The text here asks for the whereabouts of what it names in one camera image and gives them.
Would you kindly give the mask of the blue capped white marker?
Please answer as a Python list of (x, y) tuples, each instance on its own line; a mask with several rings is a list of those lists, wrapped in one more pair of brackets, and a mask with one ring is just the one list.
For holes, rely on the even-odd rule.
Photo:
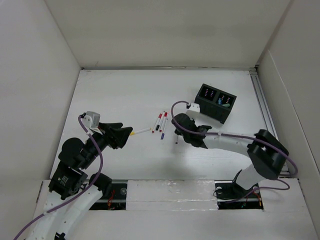
[(161, 130), (161, 137), (160, 140), (162, 141), (165, 137), (165, 131), (166, 131), (166, 126), (167, 126), (167, 122), (168, 122), (168, 118), (166, 118), (164, 120), (163, 126), (162, 126), (162, 130)]

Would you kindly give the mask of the purple capped acrylic marker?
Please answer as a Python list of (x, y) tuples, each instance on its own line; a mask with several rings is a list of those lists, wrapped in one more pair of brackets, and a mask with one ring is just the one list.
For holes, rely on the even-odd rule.
[(175, 144), (177, 145), (178, 142), (179, 142), (179, 135), (176, 135), (176, 136), (175, 136)]

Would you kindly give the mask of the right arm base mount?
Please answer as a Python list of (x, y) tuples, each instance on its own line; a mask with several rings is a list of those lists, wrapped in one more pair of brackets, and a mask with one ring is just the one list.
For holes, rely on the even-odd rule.
[(259, 190), (254, 193), (251, 191), (258, 188), (258, 183), (249, 189), (244, 189), (236, 184), (241, 170), (235, 175), (232, 181), (216, 181), (213, 196), (217, 198), (217, 208), (219, 210), (241, 210), (241, 209), (262, 209), (259, 202), (261, 196)]

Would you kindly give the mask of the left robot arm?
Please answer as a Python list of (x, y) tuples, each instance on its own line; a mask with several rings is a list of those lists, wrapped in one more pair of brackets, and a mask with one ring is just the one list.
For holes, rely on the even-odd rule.
[[(132, 131), (121, 122), (99, 123), (98, 132), (89, 134), (86, 142), (72, 137), (63, 143), (43, 213), (23, 227), (26, 230), (34, 225), (29, 240), (68, 239), (92, 205), (112, 194), (112, 179), (102, 173), (102, 151), (106, 147), (123, 148)], [(98, 171), (89, 177), (84, 170), (96, 158), (100, 158)]]

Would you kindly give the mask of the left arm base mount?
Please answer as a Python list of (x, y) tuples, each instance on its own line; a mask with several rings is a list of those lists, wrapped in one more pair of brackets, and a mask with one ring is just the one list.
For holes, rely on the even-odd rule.
[(126, 209), (127, 180), (112, 180), (101, 173), (93, 185), (102, 190), (102, 197), (90, 207), (91, 211), (120, 211)]

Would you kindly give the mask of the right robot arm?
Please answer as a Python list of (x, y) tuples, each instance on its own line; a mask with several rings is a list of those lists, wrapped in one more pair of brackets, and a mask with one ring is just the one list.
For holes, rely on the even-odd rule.
[(214, 132), (209, 125), (197, 126), (195, 120), (185, 113), (177, 114), (171, 122), (175, 126), (175, 133), (195, 148), (219, 149), (250, 159), (251, 164), (240, 169), (232, 182), (221, 188), (219, 196), (229, 194), (243, 197), (261, 181), (280, 180), (289, 152), (269, 131), (261, 129), (253, 136)]

